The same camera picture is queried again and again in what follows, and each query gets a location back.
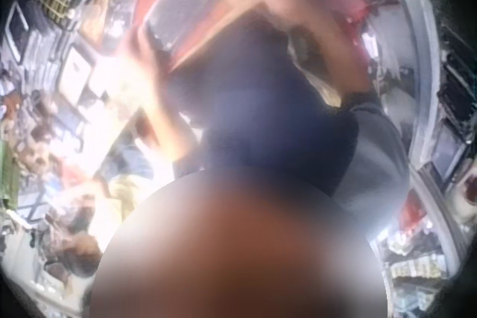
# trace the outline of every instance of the red object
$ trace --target red object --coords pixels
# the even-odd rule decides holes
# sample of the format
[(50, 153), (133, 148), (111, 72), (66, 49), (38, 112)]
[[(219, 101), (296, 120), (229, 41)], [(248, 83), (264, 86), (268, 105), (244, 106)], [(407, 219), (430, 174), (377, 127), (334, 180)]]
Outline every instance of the red object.
[(411, 190), (399, 216), (400, 230), (407, 232), (414, 229), (425, 216), (426, 212), (421, 206), (419, 198), (415, 191)]
[(361, 40), (361, 30), (370, 14), (367, 0), (324, 0), (326, 6), (338, 14), (338, 23), (358, 48), (363, 61), (369, 63), (369, 55)]

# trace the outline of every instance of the hair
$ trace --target hair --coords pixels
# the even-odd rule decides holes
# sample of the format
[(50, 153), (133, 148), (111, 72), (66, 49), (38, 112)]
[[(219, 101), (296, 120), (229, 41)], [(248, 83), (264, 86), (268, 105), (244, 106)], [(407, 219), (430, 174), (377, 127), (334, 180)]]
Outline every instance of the hair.
[(98, 270), (101, 254), (78, 255), (74, 248), (66, 249), (60, 260), (70, 273), (87, 279), (93, 276)]
[(70, 224), (68, 224), (67, 229), (71, 235), (76, 235), (79, 232), (87, 231), (91, 220), (95, 216), (95, 208), (88, 206), (81, 206), (78, 209), (78, 212), (75, 215), (75, 218)]

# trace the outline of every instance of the mobile phone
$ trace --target mobile phone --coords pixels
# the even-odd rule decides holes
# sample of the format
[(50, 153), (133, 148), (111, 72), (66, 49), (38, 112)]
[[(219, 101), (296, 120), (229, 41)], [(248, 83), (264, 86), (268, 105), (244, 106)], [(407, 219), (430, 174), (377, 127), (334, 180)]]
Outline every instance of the mobile phone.
[(148, 14), (151, 41), (157, 50), (174, 53), (180, 42), (217, 0), (158, 0)]
[(133, 24), (138, 0), (109, 0), (103, 32), (103, 51), (112, 54)]

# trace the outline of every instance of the bright light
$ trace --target bright light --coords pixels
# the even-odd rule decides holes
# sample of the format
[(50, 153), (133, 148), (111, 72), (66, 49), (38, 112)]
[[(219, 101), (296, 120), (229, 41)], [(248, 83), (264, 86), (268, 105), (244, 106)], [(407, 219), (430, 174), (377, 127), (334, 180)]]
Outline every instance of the bright light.
[(389, 236), (389, 231), (388, 229), (384, 229), (381, 231), (381, 233), (378, 235), (378, 241), (384, 241), (386, 238)]

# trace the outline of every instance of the wall display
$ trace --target wall display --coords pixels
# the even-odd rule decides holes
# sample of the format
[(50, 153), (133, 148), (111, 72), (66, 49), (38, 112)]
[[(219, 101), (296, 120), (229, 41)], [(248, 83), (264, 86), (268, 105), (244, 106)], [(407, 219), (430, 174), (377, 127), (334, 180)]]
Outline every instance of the wall display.
[(73, 106), (92, 73), (92, 64), (73, 45), (69, 49), (58, 83), (58, 91)]
[(137, 0), (109, 0), (104, 22), (103, 51), (112, 54), (133, 24)]
[(174, 47), (212, 8), (217, 0), (158, 0), (147, 16), (151, 38), (159, 50)]
[(14, 1), (8, 14), (5, 36), (15, 60), (20, 63), (28, 45), (30, 25), (17, 1)]

